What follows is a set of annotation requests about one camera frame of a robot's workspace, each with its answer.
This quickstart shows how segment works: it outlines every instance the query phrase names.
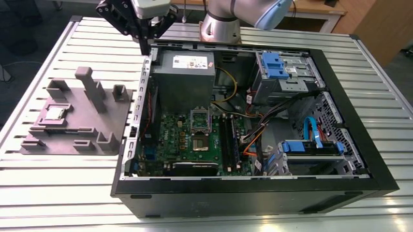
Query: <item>gray pillar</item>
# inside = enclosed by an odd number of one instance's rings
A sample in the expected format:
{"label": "gray pillar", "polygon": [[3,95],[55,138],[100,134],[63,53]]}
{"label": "gray pillar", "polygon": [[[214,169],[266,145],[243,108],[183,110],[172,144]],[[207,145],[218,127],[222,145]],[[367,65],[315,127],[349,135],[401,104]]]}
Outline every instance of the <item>gray pillar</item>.
{"label": "gray pillar", "polygon": [[84,85],[87,96],[92,101],[97,113],[105,113],[107,108],[103,103],[100,89],[96,87],[96,83],[92,79],[92,72],[93,71],[89,67],[77,67],[75,77]]}

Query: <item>green circuit board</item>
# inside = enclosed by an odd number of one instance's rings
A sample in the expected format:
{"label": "green circuit board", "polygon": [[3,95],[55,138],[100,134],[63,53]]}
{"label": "green circuit board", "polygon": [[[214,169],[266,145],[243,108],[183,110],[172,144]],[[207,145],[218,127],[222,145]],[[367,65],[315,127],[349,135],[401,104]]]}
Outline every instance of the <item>green circuit board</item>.
{"label": "green circuit board", "polygon": [[[224,175],[251,175],[250,162],[240,163],[240,169],[228,172],[223,169],[223,157],[219,139],[219,116],[210,119],[211,132],[192,134],[190,131],[190,114],[187,115],[162,115],[159,144],[156,147],[156,162],[147,164],[147,171],[151,176],[162,176],[163,163],[168,161],[214,162],[219,164],[219,174]],[[207,124],[206,117],[194,117],[195,127]],[[234,119],[235,133],[238,136],[244,134],[243,119]]]}

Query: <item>yellow wire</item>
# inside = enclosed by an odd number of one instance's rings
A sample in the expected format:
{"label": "yellow wire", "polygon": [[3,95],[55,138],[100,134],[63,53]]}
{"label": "yellow wire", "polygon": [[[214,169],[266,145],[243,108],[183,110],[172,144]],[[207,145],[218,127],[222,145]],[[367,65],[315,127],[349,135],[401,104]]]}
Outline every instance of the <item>yellow wire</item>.
{"label": "yellow wire", "polygon": [[220,71],[223,71],[227,74],[227,76],[231,78],[232,82],[234,82],[234,92],[232,92],[231,96],[228,96],[223,100],[212,101],[214,103],[219,103],[219,102],[226,102],[227,100],[230,100],[235,96],[235,94],[236,94],[236,84],[238,83],[235,81],[234,76],[227,72],[227,70],[224,70],[223,68],[219,68],[219,67],[215,67],[215,68],[219,69]]}

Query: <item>small component in holder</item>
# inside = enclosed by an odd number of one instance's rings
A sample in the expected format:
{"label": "small component in holder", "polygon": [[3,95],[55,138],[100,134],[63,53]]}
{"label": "small component in holder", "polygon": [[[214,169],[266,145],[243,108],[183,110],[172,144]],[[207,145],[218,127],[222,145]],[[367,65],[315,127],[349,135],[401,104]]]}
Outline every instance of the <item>small component in holder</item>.
{"label": "small component in holder", "polygon": [[51,107],[45,113],[45,120],[60,120],[64,117],[64,108]]}
{"label": "small component in holder", "polygon": [[192,136],[192,150],[194,151],[208,151],[208,136],[206,135]]}

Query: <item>ram slot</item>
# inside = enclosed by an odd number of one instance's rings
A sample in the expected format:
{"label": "ram slot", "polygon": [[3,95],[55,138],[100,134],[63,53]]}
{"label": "ram slot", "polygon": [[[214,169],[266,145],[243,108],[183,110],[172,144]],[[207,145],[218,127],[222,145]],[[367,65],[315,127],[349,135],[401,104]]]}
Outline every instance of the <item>ram slot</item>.
{"label": "ram slot", "polygon": [[226,118],[219,119],[219,140],[220,140],[220,154],[222,154],[223,170],[226,172],[230,172],[231,171],[231,162],[230,162],[231,148],[228,146]]}
{"label": "ram slot", "polygon": [[236,128],[235,128],[235,122],[234,119],[228,119],[230,124],[231,124],[231,138],[232,138],[232,157],[234,157],[234,161],[232,161],[232,168],[238,168],[238,164],[239,164],[239,149],[238,149],[238,138],[236,138]]}

